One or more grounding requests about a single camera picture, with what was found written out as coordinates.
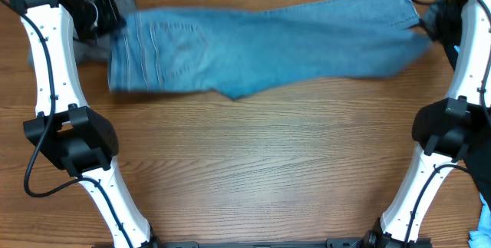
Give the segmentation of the blue denim jeans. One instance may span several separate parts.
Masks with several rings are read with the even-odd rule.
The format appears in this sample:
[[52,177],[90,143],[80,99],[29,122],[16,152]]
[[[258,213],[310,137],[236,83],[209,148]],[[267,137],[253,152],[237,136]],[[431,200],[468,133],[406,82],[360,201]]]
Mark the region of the blue denim jeans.
[[112,91],[217,91],[236,99],[320,77],[381,78],[431,40],[410,0],[325,0],[263,12],[152,8],[112,35]]

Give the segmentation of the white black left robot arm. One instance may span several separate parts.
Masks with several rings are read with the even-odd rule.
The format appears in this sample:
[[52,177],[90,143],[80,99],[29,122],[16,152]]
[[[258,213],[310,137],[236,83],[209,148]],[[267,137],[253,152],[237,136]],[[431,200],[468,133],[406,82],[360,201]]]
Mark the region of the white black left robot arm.
[[91,196],[115,247],[158,247],[120,173],[116,131],[92,110],[78,77],[75,43],[96,43],[125,26],[114,0],[5,0],[20,16],[34,62],[35,117],[23,124],[45,156]]

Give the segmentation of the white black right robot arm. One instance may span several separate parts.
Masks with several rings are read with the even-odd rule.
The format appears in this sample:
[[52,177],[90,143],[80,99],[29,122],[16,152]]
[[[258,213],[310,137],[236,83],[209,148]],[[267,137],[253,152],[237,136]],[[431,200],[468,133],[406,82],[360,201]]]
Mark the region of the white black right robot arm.
[[417,145],[388,209],[353,247],[429,247],[425,213],[450,171],[468,173],[490,201],[490,0],[436,0],[420,24],[441,43],[454,74],[446,97],[414,120]]

